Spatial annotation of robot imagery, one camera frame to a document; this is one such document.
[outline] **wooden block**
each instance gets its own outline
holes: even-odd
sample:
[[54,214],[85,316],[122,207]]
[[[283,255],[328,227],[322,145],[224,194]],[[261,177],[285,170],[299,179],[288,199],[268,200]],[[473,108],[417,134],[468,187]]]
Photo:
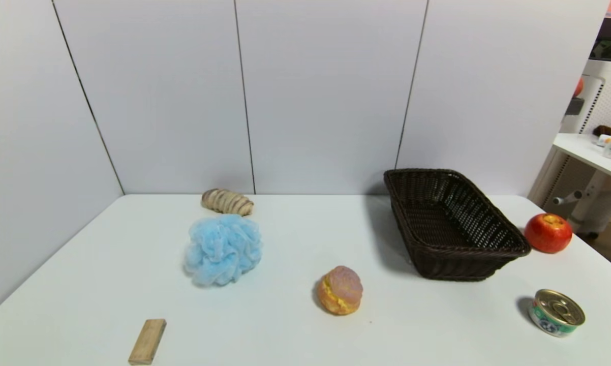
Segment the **wooden block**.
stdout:
[[132,354],[129,356],[129,364],[152,364],[165,329],[165,319],[146,320],[141,333],[138,335]]

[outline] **pull tab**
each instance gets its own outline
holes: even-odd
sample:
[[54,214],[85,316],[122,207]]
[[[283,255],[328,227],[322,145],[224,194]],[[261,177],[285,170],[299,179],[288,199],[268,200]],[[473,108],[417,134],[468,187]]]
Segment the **pull tab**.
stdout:
[[563,318],[563,320],[565,320],[566,322],[570,324],[577,324],[577,320],[570,313],[568,306],[565,306],[558,301],[552,301],[552,309],[554,309],[554,311],[556,311],[556,313],[560,315],[561,318]]

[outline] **tin can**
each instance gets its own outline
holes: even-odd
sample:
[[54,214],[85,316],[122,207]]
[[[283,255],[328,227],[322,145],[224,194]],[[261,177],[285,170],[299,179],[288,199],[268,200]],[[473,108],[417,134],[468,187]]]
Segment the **tin can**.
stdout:
[[584,311],[573,299],[554,290],[536,292],[529,317],[545,333],[560,338],[569,336],[586,320]]

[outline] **orange object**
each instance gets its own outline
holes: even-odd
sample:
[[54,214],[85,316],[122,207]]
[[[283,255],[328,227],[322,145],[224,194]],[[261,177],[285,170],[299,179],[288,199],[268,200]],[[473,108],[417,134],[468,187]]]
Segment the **orange object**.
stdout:
[[582,77],[579,78],[579,82],[577,83],[577,88],[574,90],[573,97],[578,97],[582,91],[584,91],[584,79]]

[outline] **white wall panel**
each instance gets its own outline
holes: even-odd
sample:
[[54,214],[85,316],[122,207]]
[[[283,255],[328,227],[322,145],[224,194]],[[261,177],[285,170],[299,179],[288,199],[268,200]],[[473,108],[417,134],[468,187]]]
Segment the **white wall panel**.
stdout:
[[254,191],[233,0],[55,0],[126,193]]
[[0,303],[121,194],[52,2],[0,2]]
[[608,0],[431,0],[398,167],[456,169],[526,195]]
[[425,6],[238,1],[259,194],[361,194],[379,185],[396,161]]

